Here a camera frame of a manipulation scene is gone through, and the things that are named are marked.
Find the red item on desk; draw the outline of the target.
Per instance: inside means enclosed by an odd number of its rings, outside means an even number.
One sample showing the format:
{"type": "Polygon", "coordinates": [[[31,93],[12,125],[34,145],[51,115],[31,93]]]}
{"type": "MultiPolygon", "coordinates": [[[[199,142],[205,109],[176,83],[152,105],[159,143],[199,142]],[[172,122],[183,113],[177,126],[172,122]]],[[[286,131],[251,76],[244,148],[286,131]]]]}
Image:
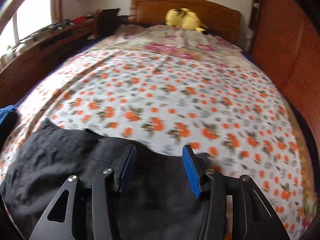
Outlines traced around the red item on desk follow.
{"type": "Polygon", "coordinates": [[[79,25],[79,24],[82,24],[84,23],[85,21],[87,20],[87,17],[86,16],[80,16],[76,19],[73,19],[72,22],[75,24],[75,25],[79,25]]]}

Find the wooden louvered wardrobe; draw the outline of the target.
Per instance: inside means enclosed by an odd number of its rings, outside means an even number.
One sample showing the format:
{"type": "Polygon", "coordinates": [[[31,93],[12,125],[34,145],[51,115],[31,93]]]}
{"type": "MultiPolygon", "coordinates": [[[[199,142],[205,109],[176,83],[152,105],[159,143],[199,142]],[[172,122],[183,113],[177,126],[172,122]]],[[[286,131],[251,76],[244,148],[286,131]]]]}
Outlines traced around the wooden louvered wardrobe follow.
{"type": "Polygon", "coordinates": [[[263,0],[251,54],[319,144],[319,33],[295,0],[263,0]]]}

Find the blue cloth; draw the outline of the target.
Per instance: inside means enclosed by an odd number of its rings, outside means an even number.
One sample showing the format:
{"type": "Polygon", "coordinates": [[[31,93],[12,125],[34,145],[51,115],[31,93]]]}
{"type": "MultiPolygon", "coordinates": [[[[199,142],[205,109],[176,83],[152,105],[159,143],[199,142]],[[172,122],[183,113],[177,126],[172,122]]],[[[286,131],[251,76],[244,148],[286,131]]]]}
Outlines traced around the blue cloth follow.
{"type": "Polygon", "coordinates": [[[0,125],[1,128],[15,126],[18,119],[17,108],[15,105],[9,105],[0,110],[0,125]]]}

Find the yellow plush toy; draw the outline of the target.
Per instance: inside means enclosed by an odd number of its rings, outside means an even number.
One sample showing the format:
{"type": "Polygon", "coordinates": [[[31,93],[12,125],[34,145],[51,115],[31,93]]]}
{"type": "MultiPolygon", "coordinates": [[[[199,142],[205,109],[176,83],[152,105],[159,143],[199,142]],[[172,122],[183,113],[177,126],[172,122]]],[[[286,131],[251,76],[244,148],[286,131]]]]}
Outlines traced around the yellow plush toy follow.
{"type": "Polygon", "coordinates": [[[170,9],[166,14],[165,23],[170,27],[179,27],[200,33],[209,29],[202,23],[195,12],[187,8],[170,9]]]}

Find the orange print bedsheet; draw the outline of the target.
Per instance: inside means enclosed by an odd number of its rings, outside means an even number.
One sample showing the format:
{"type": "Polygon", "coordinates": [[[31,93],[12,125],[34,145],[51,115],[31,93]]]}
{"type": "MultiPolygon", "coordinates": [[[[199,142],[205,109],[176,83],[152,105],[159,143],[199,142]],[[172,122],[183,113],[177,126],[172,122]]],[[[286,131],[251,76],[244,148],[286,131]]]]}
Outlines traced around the orange print bedsheet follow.
{"type": "Polygon", "coordinates": [[[210,63],[138,50],[89,49],[68,59],[18,108],[1,151],[1,177],[45,119],[65,129],[140,141],[181,155],[207,152],[222,173],[248,172],[291,239],[316,213],[303,186],[298,129],[271,80],[250,64],[210,63]]]}

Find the dark wooden chair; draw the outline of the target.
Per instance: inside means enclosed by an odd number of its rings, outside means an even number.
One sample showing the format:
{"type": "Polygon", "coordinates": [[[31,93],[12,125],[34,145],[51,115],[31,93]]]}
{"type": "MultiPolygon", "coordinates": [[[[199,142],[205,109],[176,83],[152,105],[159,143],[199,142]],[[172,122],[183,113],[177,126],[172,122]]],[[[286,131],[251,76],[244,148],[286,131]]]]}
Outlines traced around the dark wooden chair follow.
{"type": "Polygon", "coordinates": [[[97,38],[114,35],[120,26],[119,8],[98,9],[94,14],[94,34],[97,38]]]}

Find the floral quilt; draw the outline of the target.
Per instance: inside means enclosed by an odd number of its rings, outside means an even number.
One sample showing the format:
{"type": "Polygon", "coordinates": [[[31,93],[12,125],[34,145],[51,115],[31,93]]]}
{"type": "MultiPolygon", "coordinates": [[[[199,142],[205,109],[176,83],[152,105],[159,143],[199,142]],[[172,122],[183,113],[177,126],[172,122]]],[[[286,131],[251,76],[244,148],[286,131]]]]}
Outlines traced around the floral quilt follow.
{"type": "Polygon", "coordinates": [[[102,39],[92,48],[149,51],[243,70],[256,68],[245,58],[244,51],[240,47],[219,36],[167,25],[154,25],[148,28],[132,24],[122,25],[114,35],[102,39]]]}

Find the wooden desk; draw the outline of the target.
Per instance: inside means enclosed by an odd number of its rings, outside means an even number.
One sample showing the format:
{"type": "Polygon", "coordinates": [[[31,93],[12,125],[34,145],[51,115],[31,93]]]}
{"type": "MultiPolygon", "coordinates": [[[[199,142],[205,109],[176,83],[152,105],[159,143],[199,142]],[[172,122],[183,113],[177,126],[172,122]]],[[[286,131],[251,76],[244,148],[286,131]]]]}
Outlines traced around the wooden desk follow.
{"type": "Polygon", "coordinates": [[[1,70],[1,107],[14,105],[63,61],[81,50],[93,33],[94,20],[58,31],[36,42],[1,70]]]}

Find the black jacket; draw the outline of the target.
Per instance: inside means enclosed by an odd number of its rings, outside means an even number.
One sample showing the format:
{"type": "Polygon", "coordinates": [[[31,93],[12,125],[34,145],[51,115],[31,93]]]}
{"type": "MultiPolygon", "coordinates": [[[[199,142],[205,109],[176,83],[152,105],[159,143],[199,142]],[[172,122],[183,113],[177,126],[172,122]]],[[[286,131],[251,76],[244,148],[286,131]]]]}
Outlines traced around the black jacket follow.
{"type": "Polygon", "coordinates": [[[181,157],[49,120],[23,143],[1,195],[33,239],[198,239],[204,214],[181,157]]]}

